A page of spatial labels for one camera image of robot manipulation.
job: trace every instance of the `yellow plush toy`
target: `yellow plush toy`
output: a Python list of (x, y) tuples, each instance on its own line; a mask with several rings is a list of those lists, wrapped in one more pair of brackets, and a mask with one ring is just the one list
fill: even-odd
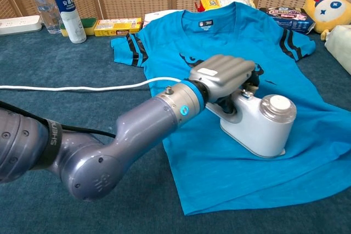
[(351, 23), (351, 3), (347, 0), (305, 0), (303, 9), (316, 22), (314, 30), (322, 33), (322, 39), (335, 26)]

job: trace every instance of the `blue t-shirt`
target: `blue t-shirt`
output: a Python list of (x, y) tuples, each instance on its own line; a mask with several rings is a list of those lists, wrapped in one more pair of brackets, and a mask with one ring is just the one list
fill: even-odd
[[(275, 159), (251, 154), (209, 110), (165, 138), (185, 215), (301, 204), (351, 185), (351, 113), (325, 103), (296, 65), (315, 50), (307, 36), (234, 2), (166, 15), (111, 46), (115, 62), (143, 67), (147, 79), (187, 78), (192, 67), (216, 54), (253, 60), (260, 77), (256, 96), (280, 94), (297, 106), (286, 154)], [(151, 83), (151, 94), (172, 84)]]

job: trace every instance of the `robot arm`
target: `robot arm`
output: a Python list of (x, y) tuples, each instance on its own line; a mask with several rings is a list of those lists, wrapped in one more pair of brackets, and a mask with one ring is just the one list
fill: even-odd
[(145, 152), (205, 109), (229, 97), (255, 68), (253, 61), (216, 55), (194, 67), (188, 79), (117, 119), (117, 136), (103, 145), (91, 134), (69, 132), (0, 109), (0, 182), (30, 169), (48, 169), (79, 199), (107, 195)]

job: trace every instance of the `white cable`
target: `white cable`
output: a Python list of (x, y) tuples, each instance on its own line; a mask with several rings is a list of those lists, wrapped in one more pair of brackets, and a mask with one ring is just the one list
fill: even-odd
[(46, 87), (28, 87), (28, 86), (11, 86), (11, 85), (0, 85), (0, 89), (11, 89), (11, 90), (42, 90), (47, 92), (62, 92), (64, 90), (91, 90), (94, 92), (101, 92), (106, 90), (122, 90), (122, 89), (129, 89), (129, 88), (136, 88), (143, 85), (146, 85), (150, 82), (157, 82), (157, 81), (174, 81), (180, 82), (177, 78), (172, 77), (157, 77), (149, 79), (145, 82), (140, 82), (137, 84), (130, 84), (130, 85), (123, 85), (123, 86), (114, 86), (114, 87), (102, 87), (102, 88), (93, 88), (93, 87), (59, 87), (59, 88), (46, 88)]

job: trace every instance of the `water bottle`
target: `water bottle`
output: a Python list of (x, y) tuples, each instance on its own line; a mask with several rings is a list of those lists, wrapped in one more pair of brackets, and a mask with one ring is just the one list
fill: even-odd
[(62, 20), (55, 3), (52, 0), (35, 0), (35, 4), (49, 33), (61, 33)]
[(86, 41), (87, 35), (84, 31), (82, 21), (73, 0), (55, 0), (60, 10), (62, 22), (68, 33), (68, 37), (73, 43)]

